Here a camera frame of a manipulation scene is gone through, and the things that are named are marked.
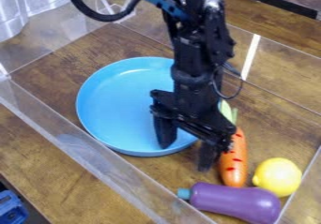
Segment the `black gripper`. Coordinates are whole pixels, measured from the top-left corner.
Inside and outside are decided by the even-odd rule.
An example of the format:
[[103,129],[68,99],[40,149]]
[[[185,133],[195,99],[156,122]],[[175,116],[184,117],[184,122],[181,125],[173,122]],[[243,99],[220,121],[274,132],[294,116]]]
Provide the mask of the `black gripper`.
[[223,71],[203,70],[193,74],[169,68],[172,91],[151,90],[149,112],[161,149],[176,140],[177,129],[201,140],[197,151],[197,171],[207,172],[218,159],[218,147],[228,147],[235,125],[219,111]]

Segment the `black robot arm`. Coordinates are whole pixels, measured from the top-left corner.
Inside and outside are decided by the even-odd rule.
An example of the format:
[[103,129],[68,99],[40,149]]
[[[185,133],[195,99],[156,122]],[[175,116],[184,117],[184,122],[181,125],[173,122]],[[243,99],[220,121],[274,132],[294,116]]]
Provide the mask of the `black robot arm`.
[[207,170],[230,150],[235,125],[219,110],[223,68],[234,41],[223,0],[145,0],[161,9],[173,50],[172,90],[152,90],[153,129],[161,147],[184,130],[200,141],[197,169]]

